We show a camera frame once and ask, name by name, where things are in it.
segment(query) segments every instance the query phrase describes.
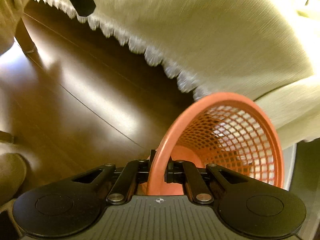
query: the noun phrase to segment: dark hardwood floor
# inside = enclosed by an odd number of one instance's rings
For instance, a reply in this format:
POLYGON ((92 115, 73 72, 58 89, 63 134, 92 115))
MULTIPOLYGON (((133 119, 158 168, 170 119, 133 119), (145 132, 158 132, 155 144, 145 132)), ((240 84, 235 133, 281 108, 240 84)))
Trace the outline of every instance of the dark hardwood floor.
POLYGON ((15 43, 0 57, 0 130, 16 137, 0 153, 27 160, 21 192, 146 158, 193 102, 161 66, 56 8, 32 0, 23 20, 38 53, 15 43))

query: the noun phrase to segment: orange basket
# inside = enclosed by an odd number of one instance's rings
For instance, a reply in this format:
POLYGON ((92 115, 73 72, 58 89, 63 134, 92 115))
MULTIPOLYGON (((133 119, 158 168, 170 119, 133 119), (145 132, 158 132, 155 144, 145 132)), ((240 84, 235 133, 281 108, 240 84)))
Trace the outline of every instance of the orange basket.
POLYGON ((275 128, 250 99, 234 93, 206 96, 171 125, 153 159, 147 195, 182 195, 180 184, 166 184, 168 160, 216 163, 263 182, 283 187, 284 164, 275 128))

